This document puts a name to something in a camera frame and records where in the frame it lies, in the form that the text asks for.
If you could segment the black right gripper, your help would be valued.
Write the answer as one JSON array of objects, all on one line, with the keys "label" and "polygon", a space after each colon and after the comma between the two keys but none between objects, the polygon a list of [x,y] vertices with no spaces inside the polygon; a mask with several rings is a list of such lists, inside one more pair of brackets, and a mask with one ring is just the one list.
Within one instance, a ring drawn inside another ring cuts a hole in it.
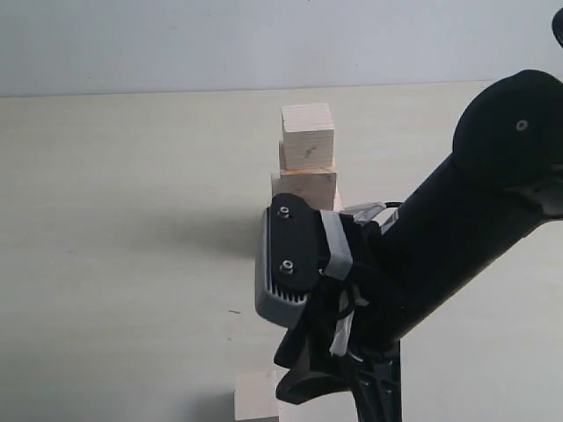
[{"label": "black right gripper", "polygon": [[371,257],[360,224],[346,230],[353,266],[342,282],[324,277],[297,327],[274,356],[288,372],[275,397],[288,404],[350,392],[361,421],[400,421],[400,343],[366,338],[360,330],[384,315],[391,291]]}]

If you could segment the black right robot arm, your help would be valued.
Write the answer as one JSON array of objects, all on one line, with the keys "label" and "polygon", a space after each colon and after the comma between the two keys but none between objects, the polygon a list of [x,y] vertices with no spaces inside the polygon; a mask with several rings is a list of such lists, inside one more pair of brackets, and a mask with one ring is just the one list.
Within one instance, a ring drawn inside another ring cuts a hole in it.
[{"label": "black right robot arm", "polygon": [[562,217],[562,83],[527,69],[464,110],[452,151],[384,223],[282,193],[268,275],[297,295],[274,361],[289,404],[348,391],[361,421],[399,421],[401,339],[513,245]]}]

